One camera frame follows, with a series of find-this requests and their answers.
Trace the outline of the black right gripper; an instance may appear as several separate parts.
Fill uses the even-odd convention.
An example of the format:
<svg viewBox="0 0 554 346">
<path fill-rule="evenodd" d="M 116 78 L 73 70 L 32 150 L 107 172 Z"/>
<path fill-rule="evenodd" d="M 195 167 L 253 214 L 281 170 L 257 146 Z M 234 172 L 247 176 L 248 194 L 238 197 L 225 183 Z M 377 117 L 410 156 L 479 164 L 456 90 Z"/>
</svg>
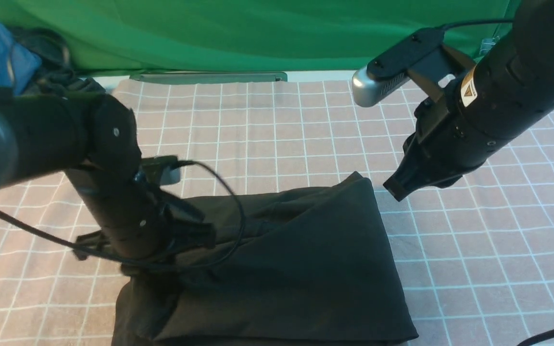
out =
<svg viewBox="0 0 554 346">
<path fill-rule="evenodd" d="M 405 157 L 383 183 L 385 190 L 401 202 L 423 187 L 447 185 L 479 168 L 499 149 L 494 121 L 487 120 L 498 108 L 497 100 L 481 99 L 464 107 L 455 88 L 444 88 L 438 101 L 425 99 L 415 112 Z"/>
</svg>

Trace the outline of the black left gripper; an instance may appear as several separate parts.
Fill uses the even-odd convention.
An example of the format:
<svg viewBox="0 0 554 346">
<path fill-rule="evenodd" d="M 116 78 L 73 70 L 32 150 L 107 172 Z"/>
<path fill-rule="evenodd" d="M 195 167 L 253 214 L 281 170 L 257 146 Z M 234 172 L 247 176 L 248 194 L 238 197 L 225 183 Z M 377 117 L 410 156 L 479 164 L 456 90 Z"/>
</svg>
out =
<svg viewBox="0 0 554 346">
<path fill-rule="evenodd" d="M 147 267 L 172 263 L 175 254 L 192 247 L 216 245 L 216 229 L 205 221 L 204 212 L 148 183 L 140 169 L 122 178 L 89 168 L 69 169 L 65 175 L 100 228 L 76 237 L 77 260 L 86 260 L 94 250 Z"/>
</svg>

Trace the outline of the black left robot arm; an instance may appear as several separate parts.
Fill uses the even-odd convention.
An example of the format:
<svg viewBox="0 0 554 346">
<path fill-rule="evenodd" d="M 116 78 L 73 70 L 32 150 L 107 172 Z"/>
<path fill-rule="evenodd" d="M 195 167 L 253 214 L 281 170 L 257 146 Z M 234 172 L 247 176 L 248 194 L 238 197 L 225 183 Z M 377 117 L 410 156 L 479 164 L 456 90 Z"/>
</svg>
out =
<svg viewBox="0 0 554 346">
<path fill-rule="evenodd" d="M 0 189 L 53 173 L 70 180 L 100 229 L 67 243 L 79 260 L 101 256 L 159 270 L 185 250 L 213 249 L 202 211 L 167 191 L 174 155 L 144 158 L 134 113 L 113 96 L 72 93 L 0 100 Z"/>
</svg>

